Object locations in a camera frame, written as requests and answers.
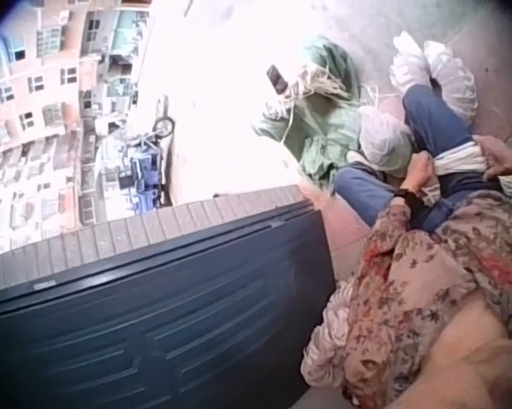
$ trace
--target concrete floor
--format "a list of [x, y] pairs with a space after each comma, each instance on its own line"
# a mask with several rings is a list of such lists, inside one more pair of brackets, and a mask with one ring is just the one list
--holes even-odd
[[[303, 38], [324, 34], [341, 44], [353, 56], [360, 82], [377, 86], [379, 93], [386, 95], [393, 92], [388, 70], [395, 54], [395, 35], [406, 30], [419, 43], [429, 39], [449, 43], [461, 37], [458, 34], [488, 3], [193, 0], [181, 28], [172, 29], [174, 24], [167, 21], [160, 28], [161, 34], [153, 36], [153, 58], [160, 59], [153, 69], [159, 71], [158, 82], [170, 95], [171, 112], [179, 112], [171, 171], [173, 201], [183, 204], [208, 199], [214, 193], [240, 193], [298, 180], [290, 166], [282, 165], [291, 161], [282, 146], [255, 139], [250, 124], [261, 115], [271, 92], [265, 71], [273, 62], [287, 66]], [[503, 17], [495, 12], [492, 16], [496, 21]], [[179, 41], [167, 42], [164, 48], [164, 37]], [[492, 43], [488, 35], [484, 41], [469, 37], [478, 47], [468, 57], [477, 59], [488, 54], [488, 44]], [[163, 65], [164, 60], [174, 64]], [[155, 77], [151, 76], [152, 92], [160, 88]], [[382, 98], [379, 102], [384, 110], [399, 111], [401, 115], [399, 98]], [[500, 99], [489, 102], [488, 109], [496, 111], [496, 105], [503, 103]], [[482, 117], [488, 113], [481, 111]], [[261, 158], [266, 158], [264, 165]]]

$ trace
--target white rope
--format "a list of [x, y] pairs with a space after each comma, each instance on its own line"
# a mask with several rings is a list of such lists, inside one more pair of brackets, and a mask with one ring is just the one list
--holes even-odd
[[288, 118], [289, 123], [282, 135], [284, 144], [291, 125], [293, 124], [294, 106], [302, 98], [312, 94], [325, 95], [334, 100], [347, 101], [350, 94], [341, 81], [333, 77], [328, 67], [323, 68], [313, 62], [301, 65], [296, 80], [288, 85], [287, 90], [265, 104], [265, 113], [271, 119]]

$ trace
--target wrist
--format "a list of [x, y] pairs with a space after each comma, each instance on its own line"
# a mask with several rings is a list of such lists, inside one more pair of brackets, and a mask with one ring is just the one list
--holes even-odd
[[405, 180], [400, 185], [400, 189], [408, 190], [411, 193], [418, 194], [420, 192], [420, 186], [417, 183], [413, 183], [412, 181]]

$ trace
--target leg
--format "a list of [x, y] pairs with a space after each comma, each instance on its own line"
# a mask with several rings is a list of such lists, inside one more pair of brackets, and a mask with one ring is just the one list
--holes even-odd
[[[424, 85], [413, 85], [403, 97], [406, 124], [411, 127], [418, 149], [428, 151], [434, 158], [443, 152], [473, 138], [468, 125], [437, 95]], [[439, 177], [441, 194], [444, 198], [477, 190], [502, 192], [498, 180], [483, 181], [480, 172], [463, 172]]]
[[345, 199], [371, 228], [394, 195], [393, 187], [379, 181], [376, 171], [360, 162], [339, 170], [333, 191]]
[[468, 125], [429, 87], [410, 87], [403, 107], [417, 147], [434, 158], [472, 141]]

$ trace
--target person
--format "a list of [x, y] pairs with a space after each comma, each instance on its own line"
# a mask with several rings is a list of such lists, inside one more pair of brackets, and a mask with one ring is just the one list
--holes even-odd
[[[473, 140], [468, 125], [426, 85], [411, 86], [403, 98], [403, 107], [417, 149], [433, 158]], [[333, 190], [371, 227], [394, 196], [395, 189], [363, 156], [358, 155], [358, 158], [337, 172]], [[431, 208], [422, 208], [413, 217], [413, 228], [431, 233], [468, 194], [481, 190], [502, 192], [498, 179], [485, 181], [481, 172], [453, 173], [439, 176], [438, 180], [441, 198]]]
[[[335, 184], [372, 226], [333, 364], [344, 370], [345, 395], [365, 409], [391, 404], [421, 374], [468, 360], [487, 343], [512, 342], [512, 200], [495, 178], [512, 174], [512, 151], [490, 136], [473, 138], [428, 87], [411, 87], [404, 105], [421, 152], [400, 189], [362, 162]], [[421, 206], [433, 158], [466, 141], [480, 143], [488, 170], [440, 176], [442, 200]]]

